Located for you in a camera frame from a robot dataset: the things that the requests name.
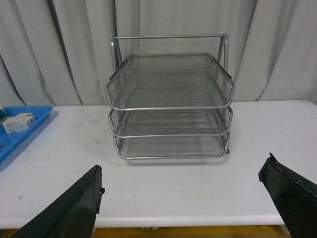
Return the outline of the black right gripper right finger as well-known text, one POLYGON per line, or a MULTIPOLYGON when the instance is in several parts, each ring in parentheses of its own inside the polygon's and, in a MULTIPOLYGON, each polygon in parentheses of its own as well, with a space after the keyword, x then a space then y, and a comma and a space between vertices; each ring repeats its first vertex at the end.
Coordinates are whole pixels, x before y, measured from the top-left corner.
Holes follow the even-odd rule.
POLYGON ((294 238, 317 236, 317 185, 279 163, 273 154, 258 173, 294 238))

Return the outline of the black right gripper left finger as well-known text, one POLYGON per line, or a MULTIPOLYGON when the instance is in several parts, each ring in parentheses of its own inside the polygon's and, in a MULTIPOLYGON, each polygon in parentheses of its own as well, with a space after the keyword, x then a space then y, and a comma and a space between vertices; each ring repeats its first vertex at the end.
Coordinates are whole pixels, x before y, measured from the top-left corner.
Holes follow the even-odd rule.
POLYGON ((93 166, 13 238, 89 238, 105 189, 102 168, 93 166))

